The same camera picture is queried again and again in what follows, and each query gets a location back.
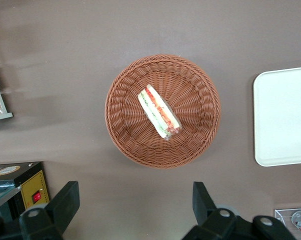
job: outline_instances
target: red switch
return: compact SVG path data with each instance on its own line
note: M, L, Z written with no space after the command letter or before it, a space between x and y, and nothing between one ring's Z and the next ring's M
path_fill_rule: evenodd
M32 196L32 202L35 204L37 203L40 199L42 198L40 191L37 191L33 196Z

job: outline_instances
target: yellow label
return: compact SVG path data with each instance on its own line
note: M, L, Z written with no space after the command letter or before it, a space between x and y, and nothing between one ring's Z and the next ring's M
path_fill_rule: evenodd
M35 202L34 195L38 193L40 194L40 199L37 198ZM25 209L33 205L50 202L42 170L21 185L21 195Z

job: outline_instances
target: wicker basket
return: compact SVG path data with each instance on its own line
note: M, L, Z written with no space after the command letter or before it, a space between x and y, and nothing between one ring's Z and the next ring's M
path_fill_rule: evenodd
M182 130L170 140L156 132L138 100L151 84L180 120ZM147 167L185 165L212 143L219 123L218 92L197 65L175 55L134 61L113 81L105 104L105 121L114 144L131 160Z

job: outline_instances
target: plastic tray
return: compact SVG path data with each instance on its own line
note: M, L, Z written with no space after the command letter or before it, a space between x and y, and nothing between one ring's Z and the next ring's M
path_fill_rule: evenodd
M253 92L256 161L301 164L301 67L263 72Z

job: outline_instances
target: round basket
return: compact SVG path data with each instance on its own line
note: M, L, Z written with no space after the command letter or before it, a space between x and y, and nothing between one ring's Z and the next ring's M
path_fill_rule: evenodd
M138 94L150 84L170 105L182 130L165 140L147 118ZM219 123L218 92L207 74L175 55L134 61L113 81L105 104L105 121L114 144L128 158L151 168L185 165L212 143Z

